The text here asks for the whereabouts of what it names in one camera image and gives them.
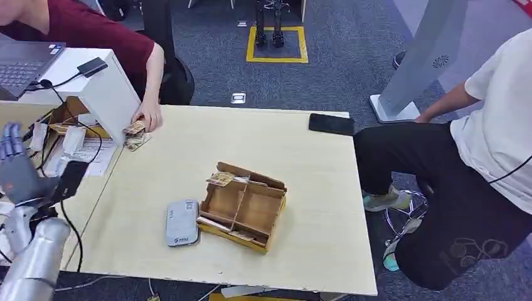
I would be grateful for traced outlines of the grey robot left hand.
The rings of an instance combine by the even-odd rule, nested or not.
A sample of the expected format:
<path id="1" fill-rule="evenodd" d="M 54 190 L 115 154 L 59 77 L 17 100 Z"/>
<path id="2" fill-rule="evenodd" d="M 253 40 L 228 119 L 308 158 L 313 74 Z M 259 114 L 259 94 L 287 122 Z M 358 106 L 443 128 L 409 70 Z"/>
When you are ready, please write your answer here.
<path id="1" fill-rule="evenodd" d="M 27 156 L 18 123 L 7 123 L 1 133 L 1 189 L 4 194 L 17 207 L 49 205 L 60 178 L 39 175 Z"/>

